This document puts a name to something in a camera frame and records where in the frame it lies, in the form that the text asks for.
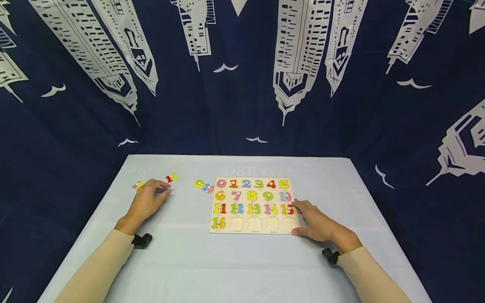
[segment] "fabric curtain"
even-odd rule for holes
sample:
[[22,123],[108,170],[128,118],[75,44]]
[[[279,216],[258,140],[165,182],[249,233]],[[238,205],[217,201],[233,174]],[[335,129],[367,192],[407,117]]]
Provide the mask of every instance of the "fabric curtain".
[[135,153],[350,158],[432,300],[483,298],[484,25],[484,0],[0,0],[0,299],[40,296]]

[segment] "table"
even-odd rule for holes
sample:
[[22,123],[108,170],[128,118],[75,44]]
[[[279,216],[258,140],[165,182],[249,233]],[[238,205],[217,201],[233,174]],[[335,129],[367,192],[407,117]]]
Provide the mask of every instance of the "table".
[[323,245],[291,235],[209,233],[212,195],[193,184],[218,176],[288,177],[307,199],[354,230],[414,303],[431,302],[357,170],[344,158],[130,155],[62,262],[39,302],[50,303],[128,210],[137,181],[176,173],[173,193],[138,234],[105,302],[359,302]]

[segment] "skyscraper print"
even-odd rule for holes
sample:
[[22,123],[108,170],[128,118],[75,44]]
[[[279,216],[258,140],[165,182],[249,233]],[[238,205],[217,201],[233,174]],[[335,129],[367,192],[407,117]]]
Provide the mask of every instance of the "skyscraper print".
[[366,6],[367,0],[335,0],[325,60],[331,97],[342,81]]
[[332,0],[279,0],[273,87],[283,126],[315,83],[331,9]]
[[8,28],[11,32],[14,32],[14,28],[10,24],[9,15],[10,13],[5,8],[5,5],[10,4],[7,0],[0,0],[0,23],[2,23],[6,28]]
[[4,87],[18,101],[24,103],[22,99],[14,92],[9,84],[18,81],[26,81],[29,78],[18,68],[17,64],[10,58],[7,52],[0,47],[0,88]]
[[215,24],[213,0],[170,0],[178,7],[185,40],[189,53],[197,63],[200,72],[199,56],[210,56],[209,24]]
[[29,0],[98,88],[134,116],[133,78],[86,0]]
[[438,148],[441,170],[426,186],[447,173],[485,173],[485,99],[456,121],[442,142]]
[[389,73],[397,59],[408,64],[421,44],[424,35],[436,34],[453,0],[405,0],[409,9],[396,40],[389,50]]
[[9,15],[10,13],[4,7],[4,5],[9,4],[6,0],[0,0],[0,88],[5,88],[9,93],[11,93],[18,101],[22,99],[14,92],[10,87],[10,84],[18,81],[27,81],[29,78],[22,72],[18,65],[12,60],[12,58],[7,54],[7,49],[16,48],[17,45],[12,40],[10,35],[14,33],[14,28],[10,23]]
[[477,31],[485,26],[485,0],[475,0],[470,10],[470,27],[468,33]]
[[6,31],[0,27],[0,48],[16,48],[17,45]]
[[128,64],[155,95],[157,69],[132,0],[96,0],[93,5]]

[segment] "hand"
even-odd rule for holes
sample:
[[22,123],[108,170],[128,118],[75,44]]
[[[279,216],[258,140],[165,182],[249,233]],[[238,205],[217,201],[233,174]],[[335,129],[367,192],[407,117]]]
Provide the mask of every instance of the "hand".
[[298,213],[303,215],[303,220],[308,223],[308,227],[294,228],[291,231],[292,235],[308,237],[320,242],[330,241],[334,243],[341,255],[362,246],[352,230],[327,217],[309,201],[295,199],[293,205]]
[[134,235],[141,224],[153,215],[170,195],[172,191],[167,190],[170,186],[170,184],[155,179],[146,182],[137,190],[128,213],[118,220],[115,229],[127,235]]

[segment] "pink number 7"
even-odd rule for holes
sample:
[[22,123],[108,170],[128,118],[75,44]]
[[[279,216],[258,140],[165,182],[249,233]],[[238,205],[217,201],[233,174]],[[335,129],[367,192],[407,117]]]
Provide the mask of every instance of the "pink number 7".
[[239,201],[239,197],[241,196],[241,192],[240,191],[233,191],[233,192],[231,192],[231,195],[236,195],[234,197],[234,201]]

